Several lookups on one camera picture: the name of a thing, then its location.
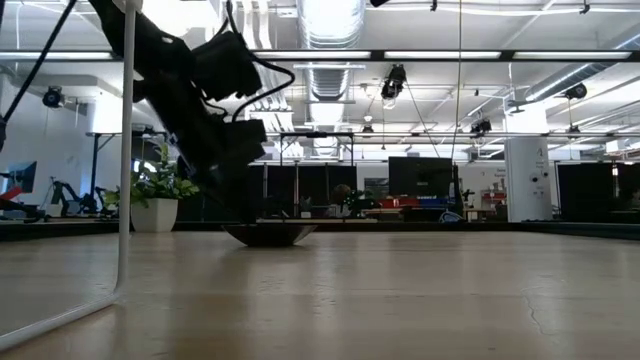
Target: fluorescent light fixture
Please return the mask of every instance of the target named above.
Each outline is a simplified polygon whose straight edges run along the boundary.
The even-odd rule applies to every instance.
[[[364,70],[362,64],[293,64],[296,70]]]
[[[0,61],[36,61],[40,57],[39,51],[2,51]],[[47,54],[48,61],[113,61],[117,60],[109,51],[51,51]]]
[[[518,51],[517,60],[624,60],[630,51]]]
[[[370,51],[335,51],[335,50],[305,50],[305,51],[256,51],[255,55],[263,60],[293,60],[304,59],[331,60],[331,59],[369,59]]]
[[[497,59],[500,51],[385,51],[385,59]]]

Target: lamp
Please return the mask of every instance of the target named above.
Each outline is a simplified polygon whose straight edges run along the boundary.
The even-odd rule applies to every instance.
[[[160,30],[173,36],[183,36],[189,31],[190,18],[181,14],[180,0],[146,0],[142,3],[145,14]]]

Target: black monitor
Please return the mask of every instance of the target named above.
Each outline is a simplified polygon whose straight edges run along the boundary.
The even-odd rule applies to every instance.
[[[390,195],[448,197],[452,181],[451,159],[389,158]]]

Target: white metal rod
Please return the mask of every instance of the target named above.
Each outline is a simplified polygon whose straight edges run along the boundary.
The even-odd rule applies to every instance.
[[[113,292],[104,298],[89,302],[45,320],[0,336],[0,351],[7,350],[46,332],[76,321],[112,305],[122,294],[127,280],[129,257],[129,205],[131,189],[131,113],[133,105],[133,53],[135,41],[135,1],[126,2],[125,69],[122,111],[122,163],[120,199],[120,238],[118,241],[118,277]]]

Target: security camera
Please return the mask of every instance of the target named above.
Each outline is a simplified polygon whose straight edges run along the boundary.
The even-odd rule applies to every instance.
[[[42,97],[44,106],[52,109],[59,109],[64,105],[64,96],[60,86],[49,86],[49,90]]]

